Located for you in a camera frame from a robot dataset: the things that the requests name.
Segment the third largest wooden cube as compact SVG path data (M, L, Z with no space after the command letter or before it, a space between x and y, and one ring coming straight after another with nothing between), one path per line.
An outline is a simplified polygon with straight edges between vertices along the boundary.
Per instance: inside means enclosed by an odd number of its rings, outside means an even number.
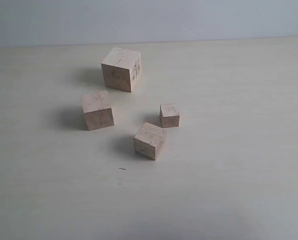
M144 122L133 137L133 146L136 153L139 153L155 161L161 153L167 140L165 129Z

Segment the smallest wooden cube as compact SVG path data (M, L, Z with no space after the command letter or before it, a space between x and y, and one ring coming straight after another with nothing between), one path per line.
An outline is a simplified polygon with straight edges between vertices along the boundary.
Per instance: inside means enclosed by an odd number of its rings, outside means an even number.
M165 103L160 105L160 121L162 128L179 127L180 111L176 104Z

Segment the second largest wooden cube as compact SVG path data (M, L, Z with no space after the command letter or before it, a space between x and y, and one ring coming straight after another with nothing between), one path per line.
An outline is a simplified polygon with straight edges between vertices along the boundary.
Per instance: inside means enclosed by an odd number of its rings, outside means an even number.
M115 125L108 91L83 94L81 100L84 119L89 131Z

